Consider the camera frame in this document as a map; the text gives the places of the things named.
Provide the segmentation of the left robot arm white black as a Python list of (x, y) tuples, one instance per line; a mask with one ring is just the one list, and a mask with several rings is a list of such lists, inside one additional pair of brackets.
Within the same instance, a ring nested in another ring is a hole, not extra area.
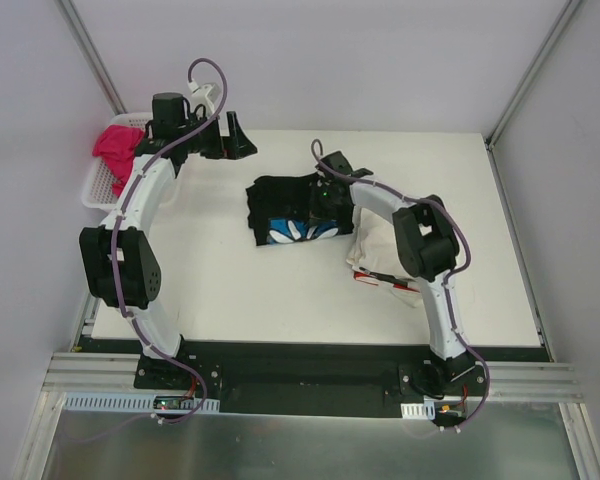
[(235, 112), (227, 113), (228, 132), (221, 132), (218, 115), (225, 98), (211, 89), (198, 86), (189, 97), (154, 95), (152, 117), (117, 203), (99, 226), (86, 227), (79, 236), (91, 295), (129, 321), (144, 355), (161, 360), (156, 375), (171, 389), (189, 382), (192, 367), (177, 355), (182, 337), (159, 301), (162, 272), (148, 239), (153, 219), (190, 156), (240, 160), (258, 151)]

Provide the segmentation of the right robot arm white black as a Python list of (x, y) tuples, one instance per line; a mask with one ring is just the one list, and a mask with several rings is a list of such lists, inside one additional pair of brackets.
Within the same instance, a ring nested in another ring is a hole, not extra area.
[(323, 154), (319, 141), (311, 150), (319, 175), (311, 194), (312, 213), (325, 217), (352, 206), (378, 215), (393, 227), (399, 262), (416, 281), (428, 322), (430, 357), (410, 374), (409, 385), (438, 400), (453, 394), (475, 367), (455, 293), (455, 275), (471, 261), (467, 254), (465, 263), (457, 264), (460, 248), (468, 246), (466, 238), (439, 197), (408, 197), (370, 170), (353, 169), (342, 152)]

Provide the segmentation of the black t shirt daisy logo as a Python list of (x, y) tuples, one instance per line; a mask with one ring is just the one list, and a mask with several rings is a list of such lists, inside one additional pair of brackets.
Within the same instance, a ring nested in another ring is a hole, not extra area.
[(338, 208), (332, 217), (315, 216), (311, 200), (317, 182), (317, 173), (254, 180), (246, 189), (247, 222), (258, 247), (327, 239), (354, 231), (352, 207)]

